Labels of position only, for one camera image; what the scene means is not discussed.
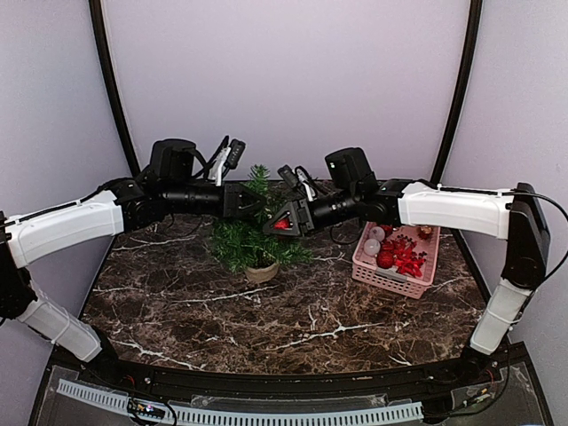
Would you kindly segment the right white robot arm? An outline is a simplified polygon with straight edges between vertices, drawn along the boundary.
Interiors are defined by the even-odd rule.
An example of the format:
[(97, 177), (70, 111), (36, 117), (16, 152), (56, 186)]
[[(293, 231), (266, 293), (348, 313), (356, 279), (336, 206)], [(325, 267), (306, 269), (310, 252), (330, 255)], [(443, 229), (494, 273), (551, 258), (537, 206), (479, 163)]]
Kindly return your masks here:
[(470, 336), (469, 352), (453, 367), (458, 383), (474, 383), (487, 369), (485, 356), (497, 350), (548, 277), (550, 232), (540, 205), (543, 197), (525, 183), (491, 190), (435, 185), (423, 179), (380, 181), (360, 147), (328, 154), (325, 163), (336, 193), (314, 201), (287, 202), (264, 224), (264, 233), (304, 237), (359, 218), (395, 228), (443, 227), (502, 243), (499, 283)]

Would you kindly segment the pink plastic basket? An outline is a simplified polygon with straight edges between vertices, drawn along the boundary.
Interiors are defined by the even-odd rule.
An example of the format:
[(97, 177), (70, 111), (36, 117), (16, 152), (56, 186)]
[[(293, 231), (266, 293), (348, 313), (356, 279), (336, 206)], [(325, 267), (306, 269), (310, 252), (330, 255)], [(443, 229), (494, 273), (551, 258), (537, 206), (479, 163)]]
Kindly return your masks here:
[(368, 222), (352, 255), (351, 277), (419, 299), (434, 280), (440, 234), (437, 226), (395, 228)]

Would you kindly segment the small green christmas tree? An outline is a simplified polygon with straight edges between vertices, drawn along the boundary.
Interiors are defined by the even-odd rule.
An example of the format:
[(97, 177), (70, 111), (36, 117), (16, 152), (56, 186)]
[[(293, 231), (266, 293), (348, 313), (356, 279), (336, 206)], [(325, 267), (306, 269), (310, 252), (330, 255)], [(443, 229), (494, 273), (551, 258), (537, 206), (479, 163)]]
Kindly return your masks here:
[(210, 242), (215, 259), (232, 273), (244, 273), (254, 284), (270, 281), (282, 266), (310, 263), (312, 252), (300, 242), (263, 233), (263, 225), (283, 202), (282, 192), (270, 183), (269, 169), (253, 165), (244, 185), (263, 195), (266, 205), (252, 217), (213, 223)]

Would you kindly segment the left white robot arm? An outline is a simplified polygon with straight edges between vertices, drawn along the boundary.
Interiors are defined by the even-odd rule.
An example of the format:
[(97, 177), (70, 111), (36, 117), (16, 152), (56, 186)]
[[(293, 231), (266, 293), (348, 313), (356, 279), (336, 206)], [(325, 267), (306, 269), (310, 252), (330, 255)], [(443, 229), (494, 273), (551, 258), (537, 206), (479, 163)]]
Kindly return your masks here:
[(265, 205), (263, 195), (240, 182), (225, 181), (245, 142), (225, 137), (205, 159), (189, 140), (154, 143), (149, 163), (135, 177), (119, 177), (92, 193), (48, 209), (1, 218), (1, 319), (26, 325), (54, 346), (90, 365), (106, 387), (125, 379), (104, 333), (55, 302), (30, 273), (30, 266), (90, 241), (156, 225), (190, 214), (248, 218)]

